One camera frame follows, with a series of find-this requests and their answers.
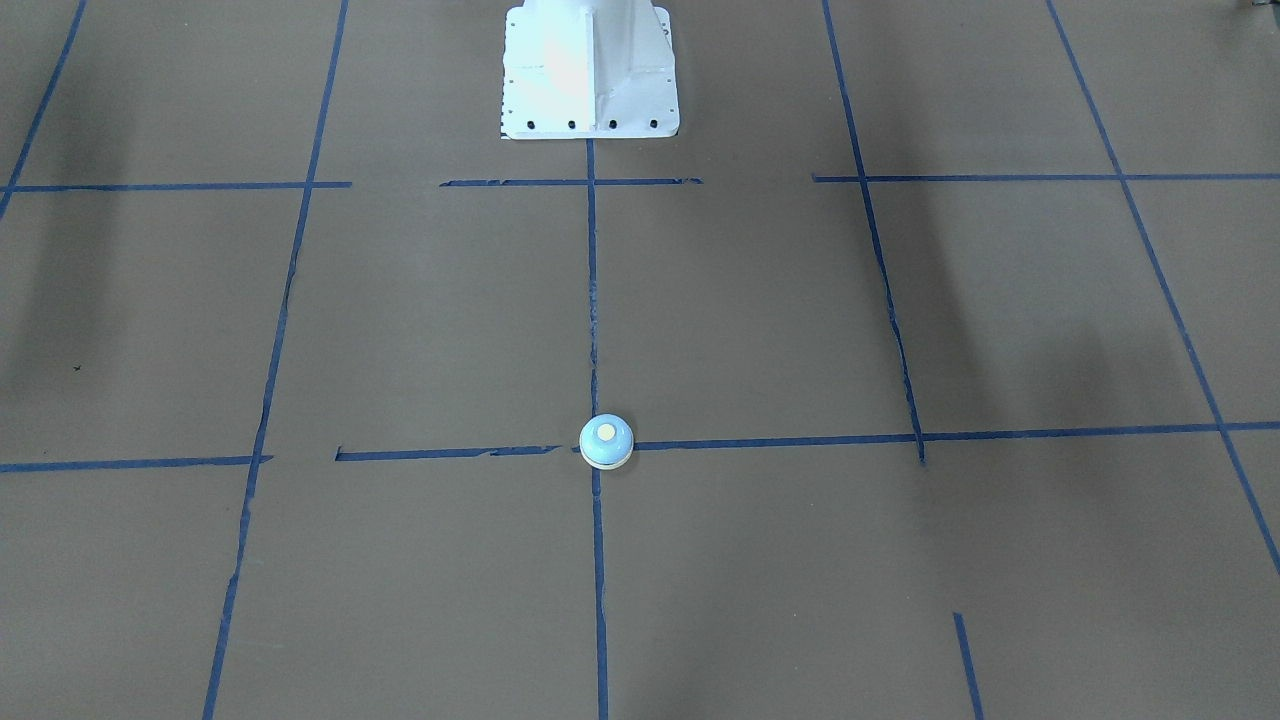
vertical blue line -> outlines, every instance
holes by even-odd
[[[36,117],[31,119],[31,127],[27,128],[27,137],[22,141],[22,151],[18,152],[18,161],[9,176],[9,184],[4,188],[4,196],[0,196],[0,220],[4,219],[4,214],[9,209],[9,200],[13,199],[13,190],[18,184],[18,178],[22,177],[22,169],[27,167],[27,156],[31,155],[31,146],[36,142],[40,123],[45,119],[45,111],[49,110],[49,102],[54,99],[54,91],[58,90],[58,79],[63,77],[63,68],[67,67],[67,56],[70,55],[72,44],[76,42],[76,36],[79,33],[81,18],[84,17],[84,6],[87,4],[88,0],[81,0],[79,5],[76,6],[72,27],[67,31],[67,42],[63,44],[63,51],[58,55],[54,74],[49,76],[49,85],[45,86],[45,95],[40,99],[40,105],[36,108]]]
[[[1231,441],[1231,433],[1228,429],[1226,421],[1222,419],[1222,411],[1219,409],[1217,398],[1213,396],[1213,389],[1208,384],[1208,377],[1204,374],[1204,366],[1201,365],[1199,354],[1196,352],[1196,345],[1192,342],[1190,332],[1187,329],[1187,323],[1183,322],[1183,314],[1178,309],[1178,301],[1174,300],[1174,292],[1169,287],[1169,281],[1165,277],[1165,270],[1160,265],[1160,259],[1156,256],[1156,246],[1151,242],[1151,236],[1147,233],[1147,224],[1142,219],[1142,213],[1138,211],[1138,201],[1134,200],[1133,188],[1129,187],[1129,178],[1124,174],[1120,167],[1120,159],[1116,155],[1115,146],[1111,143],[1111,136],[1107,133],[1106,126],[1102,123],[1102,114],[1098,111],[1098,105],[1093,100],[1093,94],[1089,92],[1089,85],[1084,81],[1084,72],[1080,69],[1080,63],[1075,58],[1075,51],[1071,49],[1071,41],[1066,36],[1066,27],[1062,26],[1062,18],[1057,14],[1057,8],[1053,5],[1053,0],[1044,0],[1044,5],[1048,8],[1048,14],[1053,18],[1053,27],[1057,28],[1057,36],[1062,41],[1062,47],[1066,50],[1066,58],[1071,63],[1071,69],[1075,72],[1075,79],[1080,85],[1080,92],[1084,94],[1084,100],[1089,105],[1089,113],[1093,115],[1093,124],[1097,126],[1098,136],[1102,138],[1102,145],[1107,150],[1107,158],[1111,159],[1111,167],[1115,169],[1116,177],[1120,179],[1120,187],[1124,190],[1125,202],[1129,205],[1129,213],[1133,215],[1134,224],[1138,225],[1138,234],[1142,237],[1142,245],[1147,251],[1147,259],[1151,261],[1151,269],[1156,273],[1156,281],[1160,283],[1160,291],[1165,295],[1165,304],[1169,305],[1169,311],[1174,316],[1174,324],[1178,327],[1178,334],[1183,338],[1183,347],[1187,350],[1187,356],[1192,363],[1192,368],[1196,370],[1196,379],[1199,380],[1201,391],[1204,393],[1204,401],[1208,404],[1210,413],[1213,415],[1213,421],[1217,424],[1219,436],[1222,438],[1222,445],[1226,448],[1226,455],[1231,460],[1231,468],[1235,470],[1235,478],[1240,483],[1240,489],[1244,491],[1244,498],[1249,505],[1249,511],[1253,514],[1253,521],[1258,525],[1258,532],[1262,533],[1262,542],[1267,548],[1267,555],[1271,556],[1271,564],[1275,566],[1277,574],[1280,574],[1280,550],[1276,548],[1275,538],[1271,536],[1271,528],[1267,525],[1267,519],[1262,514],[1262,506],[1258,505],[1258,498],[1253,493],[1253,484],[1249,483],[1249,477],[1244,471],[1244,464],[1240,462],[1240,456],[1235,450],[1235,442]]]
[[[836,82],[840,83],[840,99],[845,104],[845,123],[849,126],[849,142],[854,146],[854,163],[858,167],[858,184],[863,191],[863,206],[867,210],[867,227],[872,233],[872,249],[876,251],[876,264],[879,266],[881,281],[884,283],[884,304],[888,307],[888,324],[893,329],[897,343],[897,360],[902,368],[902,387],[906,391],[906,409],[911,415],[911,432],[915,434],[915,452],[920,464],[925,462],[924,432],[920,429],[920,414],[915,407],[915,391],[911,388],[911,370],[906,363],[906,346],[902,343],[902,329],[897,323],[897,309],[893,305],[893,288],[888,282],[888,265],[884,263],[884,249],[881,245],[879,225],[876,222],[876,206],[872,202],[872,188],[867,181],[867,167],[863,163],[863,147],[858,141],[858,124],[854,122],[854,106],[849,100],[849,85],[845,82],[845,63],[840,58],[840,44],[836,41],[836,23],[831,19],[831,0],[822,0],[822,13],[827,19],[827,38],[831,42],[831,58],[836,63]]]
[[[329,114],[329,99],[333,96],[333,83],[338,74],[338,56],[342,51],[342,35],[347,23],[347,5],[342,0],[338,9],[338,27],[333,36],[333,50],[329,55],[329,73],[325,77],[324,95],[320,100],[320,113],[316,118],[315,137],[311,141],[311,160],[307,168],[307,181],[302,190],[302,204],[298,208],[298,223],[293,232],[293,250],[289,255],[289,269],[284,279],[284,293],[280,311],[275,322],[275,342],[271,346],[271,361],[266,373],[266,387],[262,391],[262,416],[253,438],[253,455],[250,460],[248,479],[244,483],[244,502],[241,506],[239,539],[236,548],[236,569],[227,583],[227,596],[223,600],[221,623],[218,626],[218,643],[214,646],[214,664],[209,673],[209,689],[205,693],[204,720],[212,720],[218,703],[218,688],[221,683],[223,664],[227,659],[227,641],[230,637],[232,614],[236,610],[236,593],[239,588],[241,570],[244,565],[244,546],[248,541],[250,505],[257,492],[257,475],[262,465],[262,451],[266,446],[266,428],[271,419],[271,400],[275,396],[275,380],[280,370],[280,355],[284,351],[284,332],[289,320],[289,295],[293,291],[293,278],[298,270],[298,255],[302,251],[302,238],[306,233],[307,214],[311,211],[311,191],[315,186],[316,168],[320,164],[320,147],[324,142],[325,119]]]
[[[960,641],[960,659],[964,660],[964,675],[969,682],[969,701],[973,702],[973,720],[983,720],[982,694],[978,692],[978,674],[973,669],[973,655],[969,652],[969,633],[964,628],[964,615],[952,612],[956,623],[956,639]]]
[[[599,325],[595,268],[595,141],[586,141],[586,255],[588,300],[591,318],[591,416],[600,413]],[[600,503],[600,471],[591,469],[591,547],[595,556],[595,693],[599,720],[609,720],[609,647],[604,623],[604,509]]]

blue and white round object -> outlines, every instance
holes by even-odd
[[[579,436],[582,460],[600,470],[614,470],[631,459],[636,438],[631,425],[617,415],[596,415]]]

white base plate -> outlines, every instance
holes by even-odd
[[[654,8],[667,44],[671,44],[671,14]],[[676,68],[662,73],[636,73],[603,102],[599,127],[585,118],[568,117],[570,105],[535,67],[541,51],[536,23],[526,22],[524,8],[507,13],[507,54],[502,83],[502,136],[511,140],[581,140],[671,137],[680,129]]]

floor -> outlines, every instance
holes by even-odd
[[[1275,716],[1277,6],[513,4],[0,4],[0,716]]]

small round container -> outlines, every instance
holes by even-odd
[[[596,415],[579,436],[582,460],[600,470],[614,470],[631,459],[635,436],[631,425],[617,415]]]

